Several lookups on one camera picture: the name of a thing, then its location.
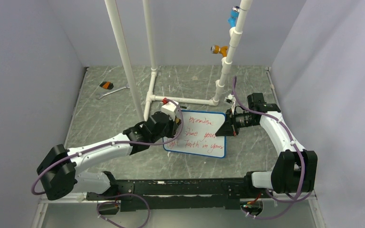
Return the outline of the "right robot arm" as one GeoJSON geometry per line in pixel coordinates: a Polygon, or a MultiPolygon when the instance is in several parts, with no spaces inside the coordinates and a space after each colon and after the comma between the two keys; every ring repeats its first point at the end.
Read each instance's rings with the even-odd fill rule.
{"type": "Polygon", "coordinates": [[[237,136],[241,128],[261,126],[271,139],[278,158],[272,171],[248,172],[243,192],[255,197],[261,189],[276,193],[312,192],[317,171],[317,154],[301,145],[286,126],[277,104],[268,104],[262,93],[248,95],[248,107],[240,105],[233,94],[225,101],[231,104],[225,122],[216,136],[237,136]]]}

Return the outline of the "yellow black eraser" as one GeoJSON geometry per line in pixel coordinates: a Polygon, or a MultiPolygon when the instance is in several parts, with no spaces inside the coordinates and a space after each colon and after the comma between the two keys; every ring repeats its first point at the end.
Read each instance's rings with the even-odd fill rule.
{"type": "Polygon", "coordinates": [[[180,118],[178,118],[178,117],[176,117],[176,119],[175,119],[175,124],[177,125],[177,126],[179,126],[179,125],[181,125],[182,124],[182,120],[180,119],[180,118]]]}

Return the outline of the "blue framed whiteboard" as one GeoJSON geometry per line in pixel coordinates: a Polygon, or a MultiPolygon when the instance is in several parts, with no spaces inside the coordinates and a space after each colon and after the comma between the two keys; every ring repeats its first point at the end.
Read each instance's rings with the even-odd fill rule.
{"type": "Polygon", "coordinates": [[[182,111],[183,127],[179,137],[163,145],[169,152],[224,158],[226,138],[216,136],[225,121],[221,112],[182,111]]]}

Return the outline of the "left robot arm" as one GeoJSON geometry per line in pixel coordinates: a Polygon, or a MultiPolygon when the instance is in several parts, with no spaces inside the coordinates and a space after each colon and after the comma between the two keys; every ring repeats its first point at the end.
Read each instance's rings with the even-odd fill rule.
{"type": "Polygon", "coordinates": [[[160,140],[164,137],[172,142],[181,134],[183,124],[183,119],[178,116],[155,112],[147,121],[139,122],[107,140],[68,149],[62,144],[56,145],[37,167],[43,191],[36,192],[36,183],[33,183],[31,192],[46,195],[48,200],[60,199],[71,192],[93,192],[110,200],[118,191],[114,176],[108,171],[90,173],[87,170],[107,160],[162,145],[160,140]]]}

